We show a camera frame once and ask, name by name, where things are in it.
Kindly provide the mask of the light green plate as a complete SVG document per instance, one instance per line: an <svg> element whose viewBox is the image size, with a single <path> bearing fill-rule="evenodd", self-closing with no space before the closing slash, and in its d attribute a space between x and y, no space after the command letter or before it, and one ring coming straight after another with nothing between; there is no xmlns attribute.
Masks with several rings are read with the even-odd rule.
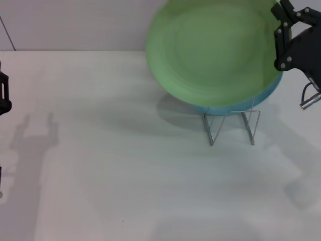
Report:
<svg viewBox="0 0 321 241"><path fill-rule="evenodd" d="M280 71L271 8L279 0L167 0L151 22L146 61L160 86L192 105L245 102Z"/></svg>

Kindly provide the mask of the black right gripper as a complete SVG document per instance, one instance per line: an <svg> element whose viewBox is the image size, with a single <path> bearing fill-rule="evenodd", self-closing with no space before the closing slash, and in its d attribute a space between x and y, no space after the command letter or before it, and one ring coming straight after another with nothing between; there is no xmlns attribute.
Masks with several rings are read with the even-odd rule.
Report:
<svg viewBox="0 0 321 241"><path fill-rule="evenodd" d="M306 7L295 11L289 0L280 0L271 12L280 22L274 31L276 59L274 67L278 71L298 69L321 92L321 12ZM302 22L312 27L291 39L291 27Z"/></svg>

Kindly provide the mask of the teal plate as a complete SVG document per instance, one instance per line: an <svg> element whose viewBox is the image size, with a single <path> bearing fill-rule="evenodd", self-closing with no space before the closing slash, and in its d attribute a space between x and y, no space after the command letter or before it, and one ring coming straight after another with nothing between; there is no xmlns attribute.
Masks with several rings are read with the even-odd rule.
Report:
<svg viewBox="0 0 321 241"><path fill-rule="evenodd" d="M192 105L192 107L198 112L217 116L234 115L238 112L248 111L252 107L255 107L260 103L264 102L275 91L275 89L281 82L282 76L283 72L281 72L278 75L277 79L272 84L270 84L265 90L263 90L259 95L250 98L247 101L224 107L203 107L198 105Z"/></svg>

